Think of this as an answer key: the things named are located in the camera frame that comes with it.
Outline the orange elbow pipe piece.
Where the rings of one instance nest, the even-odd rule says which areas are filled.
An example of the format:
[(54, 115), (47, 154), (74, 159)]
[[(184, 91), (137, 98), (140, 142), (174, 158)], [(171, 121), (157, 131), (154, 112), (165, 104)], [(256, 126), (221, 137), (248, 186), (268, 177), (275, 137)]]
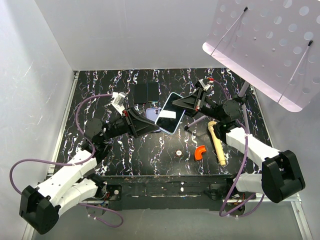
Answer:
[(201, 161), (203, 159), (203, 155), (207, 152), (207, 149), (204, 145), (197, 147), (194, 151), (194, 160)]

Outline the black smartphone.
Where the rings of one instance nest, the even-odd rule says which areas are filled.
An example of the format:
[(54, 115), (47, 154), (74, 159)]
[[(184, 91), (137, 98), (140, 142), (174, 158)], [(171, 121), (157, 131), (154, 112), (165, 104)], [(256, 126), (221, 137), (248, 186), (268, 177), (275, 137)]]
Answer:
[(158, 102), (160, 99), (159, 83), (149, 82), (147, 84), (147, 101), (149, 103)]

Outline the dark phone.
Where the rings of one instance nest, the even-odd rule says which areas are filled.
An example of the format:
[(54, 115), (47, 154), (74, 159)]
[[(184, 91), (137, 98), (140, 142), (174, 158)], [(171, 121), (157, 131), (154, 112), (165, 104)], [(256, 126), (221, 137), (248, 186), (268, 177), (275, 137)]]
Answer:
[(140, 83), (134, 86), (134, 103), (136, 105), (143, 105), (147, 102), (147, 84)]

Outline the phone with teal case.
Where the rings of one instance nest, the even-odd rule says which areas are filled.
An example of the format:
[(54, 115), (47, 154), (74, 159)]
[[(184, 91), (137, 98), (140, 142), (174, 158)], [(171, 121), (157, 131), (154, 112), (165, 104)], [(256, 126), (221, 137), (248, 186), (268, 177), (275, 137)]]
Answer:
[(155, 124), (164, 132), (173, 135), (184, 116), (184, 110), (165, 110), (163, 109), (157, 117)]

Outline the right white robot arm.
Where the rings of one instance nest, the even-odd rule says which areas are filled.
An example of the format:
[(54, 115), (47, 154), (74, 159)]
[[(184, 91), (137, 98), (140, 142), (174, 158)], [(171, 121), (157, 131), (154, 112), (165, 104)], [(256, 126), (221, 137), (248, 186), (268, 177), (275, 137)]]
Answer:
[(250, 159), (261, 170), (259, 174), (239, 170), (232, 183), (226, 186), (230, 198), (237, 199), (243, 193), (259, 193), (279, 203), (305, 189), (306, 183), (297, 156), (292, 151), (270, 147), (241, 126), (238, 119), (241, 107), (246, 103), (246, 95), (238, 94), (216, 104), (208, 97), (205, 88), (198, 87), (191, 95), (174, 100), (172, 104), (191, 117), (202, 113), (215, 119), (217, 123), (209, 127), (210, 134), (219, 142), (242, 152), (245, 159)]

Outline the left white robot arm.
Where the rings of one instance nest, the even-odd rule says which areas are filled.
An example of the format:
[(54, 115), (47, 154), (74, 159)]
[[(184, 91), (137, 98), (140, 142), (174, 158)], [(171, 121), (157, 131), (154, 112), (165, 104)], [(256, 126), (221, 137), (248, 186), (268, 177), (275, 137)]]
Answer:
[(107, 193), (107, 182), (96, 174), (88, 174), (111, 150), (108, 140), (124, 134), (139, 138), (158, 130), (151, 120), (134, 108), (109, 123), (92, 118), (84, 126), (87, 142), (66, 166), (36, 187), (27, 186), (21, 193), (19, 215), (39, 234), (49, 232), (60, 216), (80, 202), (101, 200)]

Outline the light blue phone case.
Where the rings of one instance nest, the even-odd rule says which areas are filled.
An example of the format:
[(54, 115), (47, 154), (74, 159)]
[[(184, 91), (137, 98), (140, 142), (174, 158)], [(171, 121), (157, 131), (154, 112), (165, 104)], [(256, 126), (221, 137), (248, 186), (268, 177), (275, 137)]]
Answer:
[(183, 97), (181, 95), (175, 93), (175, 92), (170, 93), (168, 98), (167, 98), (167, 100), (166, 100), (166, 102), (164, 103), (161, 111), (163, 109), (169, 110), (169, 111), (177, 111), (177, 110), (182, 111), (182, 110), (184, 110), (183, 108), (176, 107), (176, 106), (173, 105), (173, 101), (174, 100), (178, 100), (178, 99), (181, 99), (181, 98), (183, 98)]

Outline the lilac phone case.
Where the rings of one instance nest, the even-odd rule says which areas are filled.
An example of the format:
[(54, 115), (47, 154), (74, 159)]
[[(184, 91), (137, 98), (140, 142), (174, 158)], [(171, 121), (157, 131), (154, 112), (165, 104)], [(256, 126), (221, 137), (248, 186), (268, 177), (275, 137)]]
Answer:
[(147, 108), (145, 111), (146, 118), (151, 120), (153, 123), (155, 123), (159, 116), (160, 111), (161, 111), (161, 108), (159, 107)]

